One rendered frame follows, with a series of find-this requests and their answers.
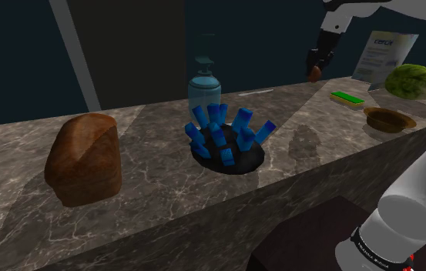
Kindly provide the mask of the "brown bowl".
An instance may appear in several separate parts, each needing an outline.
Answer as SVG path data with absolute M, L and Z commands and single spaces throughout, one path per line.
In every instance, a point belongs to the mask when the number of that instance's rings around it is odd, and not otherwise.
M 409 116 L 390 109 L 367 107 L 364 108 L 363 112 L 367 117 L 367 124 L 381 132 L 399 133 L 417 125 Z

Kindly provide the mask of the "white printed leaflet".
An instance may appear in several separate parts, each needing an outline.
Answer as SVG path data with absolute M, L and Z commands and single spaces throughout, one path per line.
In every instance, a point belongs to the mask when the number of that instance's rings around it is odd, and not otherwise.
M 418 34 L 373 31 L 352 79 L 370 84 L 368 91 L 383 89 L 386 78 L 403 63 Z

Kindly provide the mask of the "small brown rounded object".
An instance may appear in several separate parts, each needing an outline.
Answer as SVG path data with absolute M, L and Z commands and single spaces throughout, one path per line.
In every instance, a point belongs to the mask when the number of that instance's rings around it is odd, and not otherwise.
M 309 82 L 317 82 L 322 76 L 322 71 L 318 66 L 314 66 L 307 77 Z

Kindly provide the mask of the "blue soap dispenser bottle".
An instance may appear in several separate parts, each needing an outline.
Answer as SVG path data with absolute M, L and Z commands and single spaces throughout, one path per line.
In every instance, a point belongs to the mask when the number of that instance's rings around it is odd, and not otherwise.
M 207 106 L 210 103 L 220 104 L 222 86 L 210 71 L 210 66 L 214 61 L 207 55 L 196 56 L 195 61 L 200 67 L 197 74 L 189 81 L 188 103 L 191 118 L 194 122 L 197 122 L 193 108 L 200 105 L 205 115 L 208 116 Z

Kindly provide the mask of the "green lettuce head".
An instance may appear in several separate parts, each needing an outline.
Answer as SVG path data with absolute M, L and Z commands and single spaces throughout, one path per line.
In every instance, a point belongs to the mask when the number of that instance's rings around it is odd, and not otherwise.
M 403 64 L 395 68 L 384 82 L 386 90 L 402 99 L 426 99 L 426 67 Z

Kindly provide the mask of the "brown bread loaf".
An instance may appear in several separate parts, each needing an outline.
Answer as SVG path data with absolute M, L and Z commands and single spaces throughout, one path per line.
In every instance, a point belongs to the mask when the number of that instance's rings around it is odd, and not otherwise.
M 118 194 L 122 170 L 116 120 L 87 113 L 65 122 L 46 160 L 44 177 L 65 207 Z

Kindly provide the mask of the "black base with blue blocks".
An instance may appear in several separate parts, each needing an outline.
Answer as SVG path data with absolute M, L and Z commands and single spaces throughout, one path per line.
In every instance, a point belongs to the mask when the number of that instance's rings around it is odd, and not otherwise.
M 227 104 L 211 103 L 204 112 L 201 106 L 192 109 L 198 126 L 185 125 L 191 139 L 193 158 L 203 167 L 227 175 L 243 175 L 255 171 L 263 162 L 265 151 L 261 144 L 275 130 L 267 121 L 254 132 L 249 128 L 253 112 L 239 109 L 232 124 L 225 123 Z

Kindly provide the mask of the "green and yellow sponge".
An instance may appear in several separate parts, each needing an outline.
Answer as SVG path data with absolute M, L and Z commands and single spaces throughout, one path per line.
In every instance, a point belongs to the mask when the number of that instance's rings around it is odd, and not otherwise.
M 364 105 L 363 99 L 359 99 L 344 92 L 332 92 L 330 94 L 330 99 L 351 108 L 359 108 Z

